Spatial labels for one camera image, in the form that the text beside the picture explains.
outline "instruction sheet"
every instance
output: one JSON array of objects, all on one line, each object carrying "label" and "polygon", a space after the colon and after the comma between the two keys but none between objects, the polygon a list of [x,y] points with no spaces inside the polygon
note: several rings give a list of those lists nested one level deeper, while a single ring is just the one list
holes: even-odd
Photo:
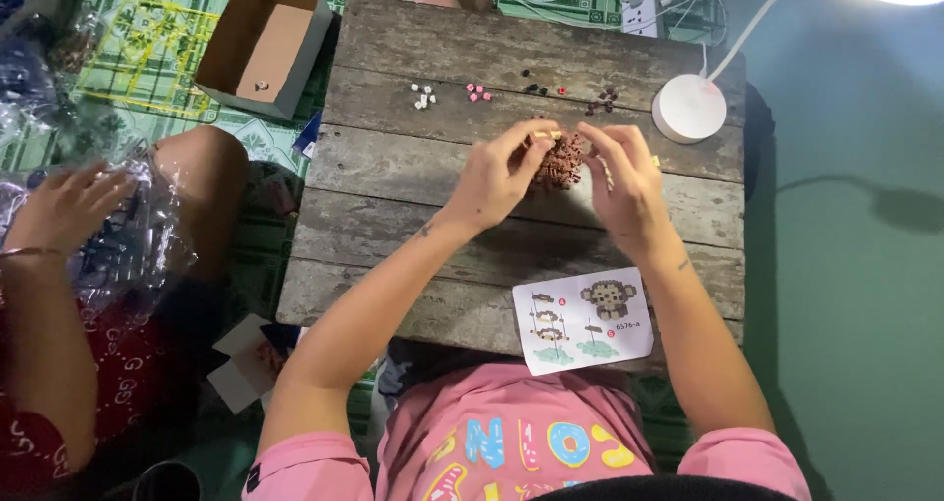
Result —
[{"label": "instruction sheet", "polygon": [[631,266],[512,289],[525,362],[533,375],[645,357],[652,321]]}]

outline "bracelet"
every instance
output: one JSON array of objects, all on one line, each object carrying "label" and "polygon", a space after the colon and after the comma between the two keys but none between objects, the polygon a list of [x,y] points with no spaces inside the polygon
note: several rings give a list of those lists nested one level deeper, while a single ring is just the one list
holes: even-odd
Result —
[{"label": "bracelet", "polygon": [[25,247],[22,249],[9,249],[8,251],[0,251],[0,259],[5,257],[10,257],[13,255],[41,255],[41,254],[56,254],[62,255],[62,251],[59,249],[51,249],[48,247]]}]

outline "wooden table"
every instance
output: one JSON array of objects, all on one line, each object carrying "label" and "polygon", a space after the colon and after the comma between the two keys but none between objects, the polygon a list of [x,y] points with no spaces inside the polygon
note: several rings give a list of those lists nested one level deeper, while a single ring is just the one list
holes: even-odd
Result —
[{"label": "wooden table", "polygon": [[[731,107],[720,133],[679,145],[650,114],[666,81],[701,68],[702,48],[688,44],[407,1],[348,0],[278,319],[312,324],[445,204],[472,143],[541,114],[565,126],[639,126],[662,162],[672,222],[740,342],[743,58],[717,82]],[[526,79],[524,69],[531,71]],[[437,102],[413,108],[412,83],[431,85]],[[469,83],[484,85],[492,100],[469,101]],[[532,83],[547,86],[548,96],[525,94]],[[620,96],[613,112],[586,117],[587,101],[607,85]],[[558,86],[565,95],[556,94]],[[599,228],[589,181],[584,172],[567,193],[525,200],[476,237],[436,274],[397,334],[521,355],[513,286],[630,265]],[[652,355],[615,367],[664,368],[656,333]]]}]

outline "desk lamp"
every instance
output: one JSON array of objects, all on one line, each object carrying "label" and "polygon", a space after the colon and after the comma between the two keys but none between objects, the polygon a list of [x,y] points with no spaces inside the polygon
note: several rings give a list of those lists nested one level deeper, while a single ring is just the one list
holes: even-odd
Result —
[{"label": "desk lamp", "polygon": [[[944,0],[879,0],[898,5],[932,5]],[[714,85],[714,80],[738,53],[757,22],[764,17],[777,0],[767,0],[760,11],[754,14],[744,33],[737,39],[728,56],[717,69],[704,77],[701,75],[679,75],[672,79],[656,95],[652,102],[652,117],[656,126],[666,136],[678,143],[695,143],[717,133],[728,115],[728,104],[724,95]]]}]

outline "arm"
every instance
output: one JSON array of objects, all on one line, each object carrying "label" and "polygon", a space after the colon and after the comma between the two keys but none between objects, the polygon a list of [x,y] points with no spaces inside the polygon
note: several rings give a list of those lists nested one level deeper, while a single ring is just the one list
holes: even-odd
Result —
[{"label": "arm", "polygon": [[348,290],[302,338],[278,375],[259,453],[313,431],[349,435],[350,387],[384,350],[439,267],[469,239],[511,213],[552,144],[534,143],[512,172],[508,161],[514,150],[528,134],[556,128],[549,120],[526,121],[472,148],[448,204]]},{"label": "arm", "polygon": [[[672,387],[697,435],[727,427],[774,432],[747,360],[714,309],[662,200],[662,174],[636,127],[585,124],[594,208],[620,250],[639,267],[659,320]],[[613,175],[612,188],[606,168]]]},{"label": "arm", "polygon": [[101,168],[48,177],[17,211],[4,249],[53,253],[0,258],[6,392],[18,411],[39,413],[53,424],[73,472],[94,452],[97,379],[65,256],[76,252],[130,190],[121,185],[123,172],[93,183]]}]

